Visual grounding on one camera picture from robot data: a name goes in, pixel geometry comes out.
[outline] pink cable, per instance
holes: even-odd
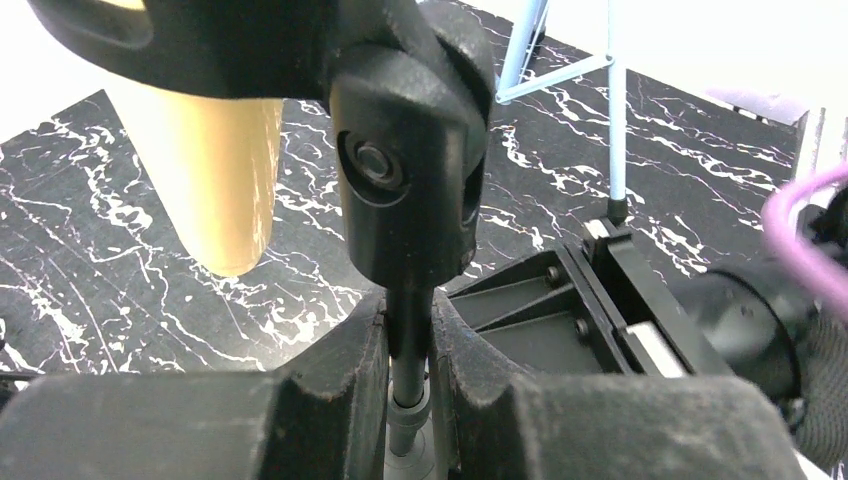
[[[848,181],[848,164],[791,182],[769,198],[762,218],[766,244],[789,273],[848,324],[848,272],[813,244],[799,238],[797,226],[790,223],[790,211],[795,204],[822,188],[845,181]]]

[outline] purple object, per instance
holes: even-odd
[[[763,207],[766,244],[778,259],[810,292],[822,298],[833,313],[848,324],[848,272],[822,254],[810,242],[799,238],[797,226],[790,224],[790,211],[817,190],[848,181],[848,164],[833,171],[789,183],[769,198]]]

